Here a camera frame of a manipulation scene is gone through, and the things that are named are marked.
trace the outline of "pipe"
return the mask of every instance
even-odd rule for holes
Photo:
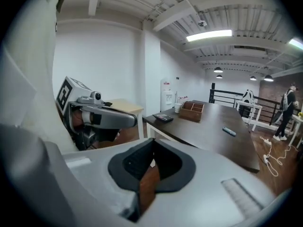
[[[285,53],[285,51],[283,51],[282,53],[280,53],[279,55],[277,55],[275,58],[271,59],[269,62],[267,62],[265,65],[259,67],[258,69],[256,69],[255,71],[252,72],[256,73],[258,70],[262,69],[263,67],[265,67],[266,65],[270,64],[272,61],[274,61],[276,58],[280,57],[281,55],[283,55]]]
[[[191,4],[191,2],[189,0],[185,0],[186,2],[188,2],[188,4],[193,8],[193,10],[195,11],[195,13],[197,14],[199,20],[203,20],[200,15],[199,15],[199,11],[194,7],[194,5]]]
[[[292,62],[292,66],[297,66],[302,64],[302,60],[301,59],[297,59],[296,61]]]

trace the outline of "white table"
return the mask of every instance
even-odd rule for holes
[[[294,126],[295,123],[296,123],[296,126],[295,126],[295,130],[294,130],[294,135],[293,135],[292,140],[289,142],[289,145],[288,145],[288,146],[291,146],[291,145],[292,145],[292,143],[293,143],[295,137],[297,136],[297,133],[298,133],[298,131],[299,131],[299,128],[300,128],[301,124],[303,123],[303,118],[301,118],[301,117],[299,117],[299,116],[297,116],[297,115],[293,115],[293,124],[292,124],[292,126],[291,126],[290,129],[293,129],[293,126]],[[299,148],[301,141],[302,141],[302,139],[299,141],[299,143],[298,143],[298,145],[297,145],[297,148]]]
[[[256,126],[257,126],[257,122],[259,121],[259,117],[261,114],[261,110],[262,110],[262,106],[258,105],[258,104],[250,104],[250,103],[245,103],[241,100],[236,100],[236,104],[237,104],[237,110],[239,111],[240,105],[246,106],[246,107],[250,107],[250,112],[251,112],[251,116],[250,119],[248,121],[248,125],[250,125],[250,121],[253,117],[253,115],[255,114],[256,109],[258,109],[258,115],[256,117],[254,126],[252,127],[252,131],[255,130]]]
[[[141,106],[132,104],[123,98],[108,100],[107,102],[112,103],[111,108],[136,115],[138,119],[139,139],[144,139],[143,121],[142,121],[143,108]]]

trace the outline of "dark tabletop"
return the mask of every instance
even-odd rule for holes
[[[179,142],[214,151],[246,170],[257,173],[260,170],[258,156],[238,111],[227,106],[200,103],[204,104],[204,108],[198,123],[179,118],[173,108],[159,113],[174,118],[169,123],[162,123],[154,116],[145,117],[144,121]],[[223,127],[236,132],[236,137],[224,132]]]

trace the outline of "ventilation grille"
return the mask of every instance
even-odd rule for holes
[[[236,179],[229,179],[221,182],[221,184],[245,219],[252,217],[263,209],[262,205]]]
[[[251,49],[251,50],[257,50],[257,51],[266,51],[264,48],[260,47],[254,47],[254,46],[244,46],[244,45],[235,45],[235,49]]]

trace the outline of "paper cup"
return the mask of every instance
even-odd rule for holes
[[[179,113],[180,112],[180,108],[181,108],[182,104],[175,104],[175,112]]]

